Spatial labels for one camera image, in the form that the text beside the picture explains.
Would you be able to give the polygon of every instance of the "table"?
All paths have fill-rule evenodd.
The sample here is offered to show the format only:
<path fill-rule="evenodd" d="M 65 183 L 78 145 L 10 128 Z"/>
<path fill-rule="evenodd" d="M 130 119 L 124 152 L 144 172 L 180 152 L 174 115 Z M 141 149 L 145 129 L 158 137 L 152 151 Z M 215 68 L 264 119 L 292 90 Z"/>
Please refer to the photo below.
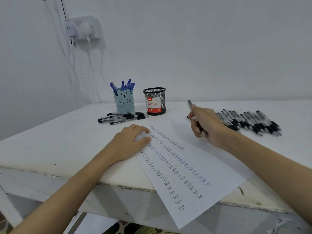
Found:
<path fill-rule="evenodd" d="M 283 129 L 281 137 L 251 139 L 312 168 L 312 100 L 197 102 L 215 111 L 261 110 Z M 136 104 L 144 112 L 145 104 Z M 9 209 L 7 194 L 45 201 L 131 122 L 99 124 L 97 118 L 115 111 L 115 104 L 91 104 L 0 141 L 0 209 Z M 167 102 L 166 113 L 154 121 L 185 118 L 186 102 Z M 111 166 L 80 207 L 81 211 L 180 233 L 267 233 L 286 222 L 279 233 L 305 233 L 312 228 L 265 182 L 254 176 L 198 218 L 178 230 L 134 156 Z M 18 214 L 13 221 L 18 223 Z"/>

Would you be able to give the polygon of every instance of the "black mesh pen holder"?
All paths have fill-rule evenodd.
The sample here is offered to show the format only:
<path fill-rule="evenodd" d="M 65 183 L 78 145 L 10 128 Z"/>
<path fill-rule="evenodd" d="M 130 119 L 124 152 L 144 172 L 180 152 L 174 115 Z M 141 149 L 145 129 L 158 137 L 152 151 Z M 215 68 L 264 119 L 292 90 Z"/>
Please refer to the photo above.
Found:
<path fill-rule="evenodd" d="M 157 116 L 166 112 L 165 90 L 162 87 L 143 90 L 147 114 Z"/>

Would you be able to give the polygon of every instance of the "blue bear pen holder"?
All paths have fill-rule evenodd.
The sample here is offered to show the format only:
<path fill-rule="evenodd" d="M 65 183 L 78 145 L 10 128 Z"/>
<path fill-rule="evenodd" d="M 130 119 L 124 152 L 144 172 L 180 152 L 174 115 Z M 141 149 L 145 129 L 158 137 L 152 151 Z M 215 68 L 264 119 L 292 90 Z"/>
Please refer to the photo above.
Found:
<path fill-rule="evenodd" d="M 114 94 L 117 112 L 129 113 L 135 112 L 135 102 L 133 100 L 133 91 L 130 89 L 122 90 L 118 88 L 117 94 Z"/>

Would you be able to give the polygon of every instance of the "electrical outlet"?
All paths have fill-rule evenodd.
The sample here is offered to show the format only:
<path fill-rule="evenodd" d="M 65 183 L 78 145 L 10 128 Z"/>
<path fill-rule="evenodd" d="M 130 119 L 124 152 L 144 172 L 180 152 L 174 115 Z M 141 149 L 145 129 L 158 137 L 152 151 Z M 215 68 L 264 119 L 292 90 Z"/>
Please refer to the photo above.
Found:
<path fill-rule="evenodd" d="M 75 37 L 75 41 L 76 42 L 87 41 L 86 36 L 81 34 L 80 29 L 79 29 L 82 22 L 88 22 L 92 27 L 93 34 L 90 35 L 90 40 L 100 39 L 99 22 L 98 22 L 97 18 L 95 18 L 94 16 L 91 16 L 91 15 L 66 19 L 65 20 L 65 30 L 68 31 L 68 28 L 72 28 L 74 26 L 74 27 L 76 27 L 77 32 L 78 32 L 78 35 Z"/>

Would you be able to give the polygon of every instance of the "paper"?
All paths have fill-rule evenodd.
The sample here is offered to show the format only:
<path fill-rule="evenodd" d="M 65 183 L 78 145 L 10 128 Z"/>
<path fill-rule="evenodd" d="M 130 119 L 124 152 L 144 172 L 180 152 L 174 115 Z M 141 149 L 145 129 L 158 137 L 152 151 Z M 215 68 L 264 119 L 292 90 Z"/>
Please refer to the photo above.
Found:
<path fill-rule="evenodd" d="M 138 160 L 180 229 L 253 175 L 242 162 L 194 137 L 189 123 L 145 124 L 152 141 Z"/>

